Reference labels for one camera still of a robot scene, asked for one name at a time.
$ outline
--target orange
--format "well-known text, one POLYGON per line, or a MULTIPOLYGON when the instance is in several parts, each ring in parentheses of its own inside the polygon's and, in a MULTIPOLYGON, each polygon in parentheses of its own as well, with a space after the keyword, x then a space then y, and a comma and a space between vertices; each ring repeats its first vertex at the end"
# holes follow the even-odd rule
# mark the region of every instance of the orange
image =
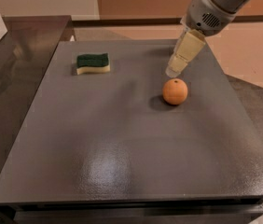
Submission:
POLYGON ((183 103, 187 98, 187 93, 187 84, 179 78, 170 79, 162 88, 162 96, 170 105, 183 103))

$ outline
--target sponge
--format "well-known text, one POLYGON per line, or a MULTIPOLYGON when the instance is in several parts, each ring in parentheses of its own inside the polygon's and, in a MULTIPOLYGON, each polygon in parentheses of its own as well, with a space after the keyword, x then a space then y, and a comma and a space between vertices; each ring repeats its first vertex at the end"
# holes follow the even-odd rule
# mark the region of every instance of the sponge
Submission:
POLYGON ((107 73, 110 71, 110 62, 107 53, 84 54, 76 58, 76 72, 83 73, 107 73))

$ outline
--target white robotic arm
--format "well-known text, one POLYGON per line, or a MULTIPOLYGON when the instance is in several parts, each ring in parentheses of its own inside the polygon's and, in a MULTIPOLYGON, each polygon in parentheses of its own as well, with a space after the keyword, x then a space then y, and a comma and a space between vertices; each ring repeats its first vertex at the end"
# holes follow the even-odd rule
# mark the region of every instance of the white robotic arm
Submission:
POLYGON ((218 34, 249 0, 192 0, 182 19, 185 31, 178 40, 166 73, 177 77, 205 44, 204 37, 218 34))

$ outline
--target green and yellow sponge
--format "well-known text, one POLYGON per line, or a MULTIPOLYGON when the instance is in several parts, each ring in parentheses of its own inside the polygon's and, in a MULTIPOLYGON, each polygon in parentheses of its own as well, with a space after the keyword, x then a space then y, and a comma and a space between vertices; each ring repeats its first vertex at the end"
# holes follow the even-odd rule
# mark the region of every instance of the green and yellow sponge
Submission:
POLYGON ((77 56, 76 72, 78 75, 83 73, 110 72, 110 62, 108 54, 84 54, 77 56))

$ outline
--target green sponge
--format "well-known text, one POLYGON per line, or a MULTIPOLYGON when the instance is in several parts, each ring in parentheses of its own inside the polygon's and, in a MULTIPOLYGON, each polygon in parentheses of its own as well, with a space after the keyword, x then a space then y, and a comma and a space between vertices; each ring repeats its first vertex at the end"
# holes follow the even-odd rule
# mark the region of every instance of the green sponge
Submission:
POLYGON ((76 58, 76 72, 83 73, 106 73, 110 71, 110 62, 107 53, 84 54, 76 58))

